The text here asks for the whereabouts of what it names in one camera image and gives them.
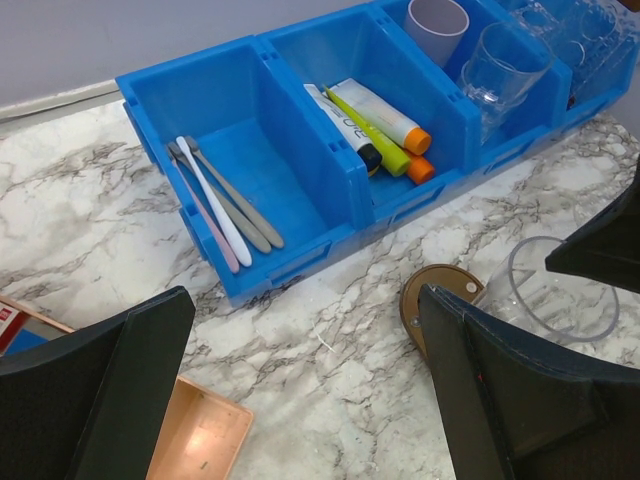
red and white package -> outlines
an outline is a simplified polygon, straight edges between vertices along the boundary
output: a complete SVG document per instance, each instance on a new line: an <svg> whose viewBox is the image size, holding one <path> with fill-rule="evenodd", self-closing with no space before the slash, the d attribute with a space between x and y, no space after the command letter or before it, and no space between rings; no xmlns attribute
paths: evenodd
<svg viewBox="0 0 640 480"><path fill-rule="evenodd" d="M9 348L28 319L25 312L0 303L0 355Z"/></svg>

yellow-green tube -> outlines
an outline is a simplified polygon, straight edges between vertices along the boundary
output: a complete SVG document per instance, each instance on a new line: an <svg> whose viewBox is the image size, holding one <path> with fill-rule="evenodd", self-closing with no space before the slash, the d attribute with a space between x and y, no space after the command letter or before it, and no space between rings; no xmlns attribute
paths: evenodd
<svg viewBox="0 0 640 480"><path fill-rule="evenodd" d="M340 107L344 113L349 115L351 120L353 120L356 125L364 131L364 133L369 135L369 138L371 138L376 150L378 150L382 155L382 166L394 177L399 177L406 173L409 169L409 165L411 165L411 160L407 154L404 153L402 149L393 142L393 140L387 137L376 127L369 124L338 95L333 93L327 87L324 87L324 91L333 103L338 105L338 107Z"/></svg>

orange cap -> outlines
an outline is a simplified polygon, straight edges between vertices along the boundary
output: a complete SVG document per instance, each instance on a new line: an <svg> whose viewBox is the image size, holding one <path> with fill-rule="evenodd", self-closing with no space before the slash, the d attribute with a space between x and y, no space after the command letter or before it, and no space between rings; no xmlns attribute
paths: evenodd
<svg viewBox="0 0 640 480"><path fill-rule="evenodd" d="M436 169L431 163L420 155L414 155L405 149L409 159L411 159L411 165L407 170L407 175L416 185L422 185L423 183L431 180L436 174Z"/></svg>
<svg viewBox="0 0 640 480"><path fill-rule="evenodd" d="M404 139L404 148L416 155L422 155L431 146L431 135L419 127L414 128Z"/></svg>

black cap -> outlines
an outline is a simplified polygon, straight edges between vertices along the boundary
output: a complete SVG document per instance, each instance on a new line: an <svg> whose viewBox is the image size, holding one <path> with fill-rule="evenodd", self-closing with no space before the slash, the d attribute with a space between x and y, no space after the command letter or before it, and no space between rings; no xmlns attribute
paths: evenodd
<svg viewBox="0 0 640 480"><path fill-rule="evenodd" d="M375 173L375 171L378 169L378 167L380 167L380 164L382 163L382 155L380 155L380 152L377 151L376 147L374 147L371 143L367 143L366 145L360 147L360 150L358 150L358 155L360 155L360 158L367 166L367 172L371 174Z"/></svg>

blue object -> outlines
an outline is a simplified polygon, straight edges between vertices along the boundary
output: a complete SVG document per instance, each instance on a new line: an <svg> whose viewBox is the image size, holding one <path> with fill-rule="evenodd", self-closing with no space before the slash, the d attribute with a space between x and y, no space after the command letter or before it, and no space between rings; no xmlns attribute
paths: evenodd
<svg viewBox="0 0 640 480"><path fill-rule="evenodd" d="M515 22L494 0L459 0L471 26L444 71L404 32L409 0L382 0L178 58L119 77L125 110L151 161L181 203L180 215L234 305L361 249L428 209L512 165L525 152L586 122L628 88L635 53L592 101L567 111L571 70L556 61L527 101L484 146L480 112L455 80L480 33ZM535 56L537 42L523 45ZM433 137L431 181L366 167L303 83L353 77ZM204 155L281 233L282 250L234 275L174 170L165 144L192 135ZM198 182L187 181L207 204Z"/></svg>
<svg viewBox="0 0 640 480"><path fill-rule="evenodd" d="M13 339L13 342L11 342L9 348L4 354L12 355L14 353L24 352L25 350L29 350L30 348L37 347L38 345L42 345L47 342L48 340L46 338L22 329L18 335L16 335L16 338Z"/></svg>

